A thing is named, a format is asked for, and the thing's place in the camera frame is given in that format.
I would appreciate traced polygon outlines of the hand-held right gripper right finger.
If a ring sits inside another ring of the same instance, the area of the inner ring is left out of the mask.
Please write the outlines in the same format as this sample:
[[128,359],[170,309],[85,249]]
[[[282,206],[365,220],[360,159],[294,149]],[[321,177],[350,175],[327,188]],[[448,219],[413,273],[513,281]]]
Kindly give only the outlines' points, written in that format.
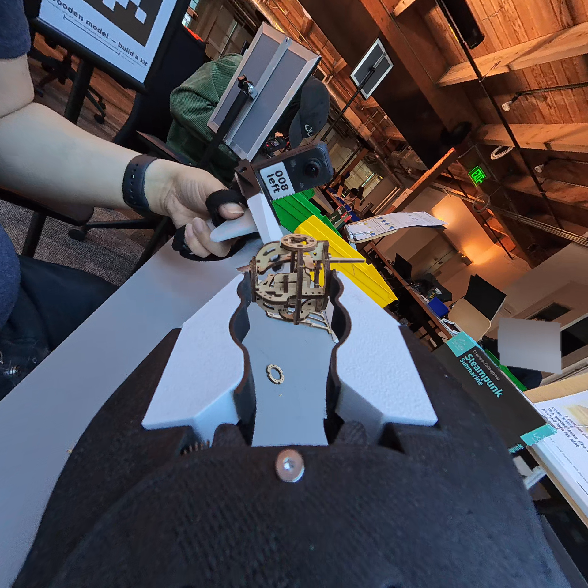
[[432,427],[437,415],[398,322],[340,271],[329,278],[337,337],[327,375],[325,435],[359,423],[369,444],[387,425]]

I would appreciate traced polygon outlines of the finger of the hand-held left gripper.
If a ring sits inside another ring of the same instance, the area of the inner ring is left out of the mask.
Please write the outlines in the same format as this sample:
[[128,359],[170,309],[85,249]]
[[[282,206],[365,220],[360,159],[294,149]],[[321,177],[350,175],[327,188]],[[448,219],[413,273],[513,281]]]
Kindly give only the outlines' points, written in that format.
[[249,197],[247,199],[247,205],[263,244],[280,242],[283,237],[283,232],[266,195],[263,192],[259,192]]

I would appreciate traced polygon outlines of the round wooden model assembly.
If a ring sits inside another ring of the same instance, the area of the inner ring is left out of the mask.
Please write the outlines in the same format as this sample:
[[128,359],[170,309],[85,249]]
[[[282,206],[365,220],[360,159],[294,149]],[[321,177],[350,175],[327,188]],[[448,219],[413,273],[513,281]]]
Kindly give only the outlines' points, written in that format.
[[327,308],[334,264],[364,262],[332,256],[328,240],[290,233],[264,244],[252,258],[252,299],[265,311],[298,325]]

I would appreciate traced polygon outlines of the person's left forearm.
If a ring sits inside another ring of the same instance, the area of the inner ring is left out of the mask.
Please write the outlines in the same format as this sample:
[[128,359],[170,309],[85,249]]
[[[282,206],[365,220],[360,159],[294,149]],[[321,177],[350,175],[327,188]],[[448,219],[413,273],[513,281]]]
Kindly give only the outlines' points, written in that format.
[[135,152],[93,136],[33,101],[26,55],[1,60],[1,187],[39,201],[126,209]]

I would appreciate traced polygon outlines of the black model kit box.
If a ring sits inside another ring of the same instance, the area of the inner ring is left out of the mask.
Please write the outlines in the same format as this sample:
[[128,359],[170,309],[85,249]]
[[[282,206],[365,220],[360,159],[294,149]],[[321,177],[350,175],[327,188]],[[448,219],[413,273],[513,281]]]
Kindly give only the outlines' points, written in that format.
[[509,452],[556,434],[495,357],[468,334],[460,332],[432,354],[479,404]]

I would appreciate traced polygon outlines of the person's left hand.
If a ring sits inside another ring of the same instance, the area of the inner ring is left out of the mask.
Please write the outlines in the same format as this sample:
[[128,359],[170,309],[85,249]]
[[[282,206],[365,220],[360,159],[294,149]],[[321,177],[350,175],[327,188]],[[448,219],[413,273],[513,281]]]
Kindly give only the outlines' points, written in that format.
[[151,211],[170,217],[176,228],[185,227],[185,243],[201,258],[225,257],[234,239],[214,242],[208,226],[208,196],[225,189],[209,172],[158,159],[145,172],[144,193]]

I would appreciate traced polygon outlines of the green plastic bins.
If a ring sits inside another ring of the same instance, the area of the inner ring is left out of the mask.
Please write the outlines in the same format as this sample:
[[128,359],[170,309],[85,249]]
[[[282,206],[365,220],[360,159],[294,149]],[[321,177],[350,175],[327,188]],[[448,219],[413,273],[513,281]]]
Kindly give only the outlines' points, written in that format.
[[330,222],[330,219],[321,214],[311,199],[315,195],[314,189],[308,189],[290,196],[276,199],[272,202],[272,206],[280,224],[291,233],[295,229],[309,219],[311,216],[316,216],[320,221],[327,225],[327,227],[335,232],[336,228]]

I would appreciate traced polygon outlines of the large grey panel on stand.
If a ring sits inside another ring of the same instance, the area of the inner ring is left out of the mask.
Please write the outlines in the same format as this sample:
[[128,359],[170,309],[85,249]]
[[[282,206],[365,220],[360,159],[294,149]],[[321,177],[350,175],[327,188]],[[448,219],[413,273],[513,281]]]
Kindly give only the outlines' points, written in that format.
[[206,151],[222,143],[252,160],[319,55],[262,23],[207,123],[215,135]]

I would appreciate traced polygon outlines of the nested yellow plastic bins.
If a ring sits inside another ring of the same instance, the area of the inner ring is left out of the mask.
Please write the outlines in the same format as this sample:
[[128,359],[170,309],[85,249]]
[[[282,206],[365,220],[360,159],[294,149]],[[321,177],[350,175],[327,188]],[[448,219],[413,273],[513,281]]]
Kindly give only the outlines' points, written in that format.
[[318,219],[311,216],[298,225],[293,233],[305,234],[317,241],[329,242],[329,254],[335,258],[362,259],[362,263],[332,263],[331,268],[342,272],[365,294],[384,308],[398,298],[373,265],[367,264],[365,258],[343,240],[337,232],[331,230]]

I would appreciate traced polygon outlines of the tan cardboard box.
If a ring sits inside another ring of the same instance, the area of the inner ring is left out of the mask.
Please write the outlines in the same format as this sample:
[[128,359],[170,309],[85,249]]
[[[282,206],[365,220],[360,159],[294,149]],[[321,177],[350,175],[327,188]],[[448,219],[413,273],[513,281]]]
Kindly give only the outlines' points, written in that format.
[[474,342],[479,342],[491,328],[491,321],[463,298],[456,301],[447,318]]

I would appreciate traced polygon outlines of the background manual on stand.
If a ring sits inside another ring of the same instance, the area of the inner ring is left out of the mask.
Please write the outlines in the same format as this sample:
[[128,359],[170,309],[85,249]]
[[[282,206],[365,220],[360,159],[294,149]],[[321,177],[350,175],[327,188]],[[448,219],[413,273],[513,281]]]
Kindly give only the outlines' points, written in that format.
[[412,227],[440,227],[447,222],[427,212],[394,212],[349,223],[345,231],[350,242],[364,243]]

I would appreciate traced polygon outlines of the small grey panel on stand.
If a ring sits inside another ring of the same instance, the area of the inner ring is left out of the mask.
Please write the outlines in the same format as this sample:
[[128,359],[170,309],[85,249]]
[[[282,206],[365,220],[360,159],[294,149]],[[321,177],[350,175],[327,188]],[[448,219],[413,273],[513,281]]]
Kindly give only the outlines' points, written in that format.
[[363,99],[368,100],[392,68],[393,62],[382,41],[377,38],[352,70],[350,77]]

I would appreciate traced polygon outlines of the green plastic bin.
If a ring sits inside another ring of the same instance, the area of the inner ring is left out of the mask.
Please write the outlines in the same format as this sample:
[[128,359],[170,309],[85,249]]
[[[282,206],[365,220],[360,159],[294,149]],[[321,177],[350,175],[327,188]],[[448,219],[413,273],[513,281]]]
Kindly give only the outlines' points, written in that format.
[[516,375],[514,375],[511,370],[507,367],[504,366],[503,364],[500,363],[499,359],[496,358],[496,356],[489,350],[487,349],[483,349],[483,351],[485,352],[485,354],[491,359],[491,361],[496,364],[496,366],[502,371],[504,372],[504,374],[511,380],[511,382],[513,383],[513,385],[515,385],[520,391],[525,392],[526,390],[528,390],[529,388],[521,381],[517,378]]

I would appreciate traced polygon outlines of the black wristwatch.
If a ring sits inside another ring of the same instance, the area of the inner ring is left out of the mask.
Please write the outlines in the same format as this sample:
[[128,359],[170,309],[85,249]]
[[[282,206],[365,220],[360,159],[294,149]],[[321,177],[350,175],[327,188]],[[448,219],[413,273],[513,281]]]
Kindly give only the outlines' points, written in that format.
[[158,158],[151,155],[136,155],[129,161],[123,174],[123,201],[130,209],[144,217],[154,215],[145,195],[145,177],[149,166],[157,160]]

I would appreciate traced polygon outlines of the person in blue shirt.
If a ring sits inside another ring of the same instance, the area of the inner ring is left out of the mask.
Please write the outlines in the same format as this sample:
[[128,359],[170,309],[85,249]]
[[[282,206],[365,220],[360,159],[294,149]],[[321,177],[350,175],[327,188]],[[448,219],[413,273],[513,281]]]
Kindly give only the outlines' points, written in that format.
[[[25,56],[31,37],[22,1],[1,1],[1,60]],[[1,227],[1,327],[17,302],[21,273],[11,238]]]

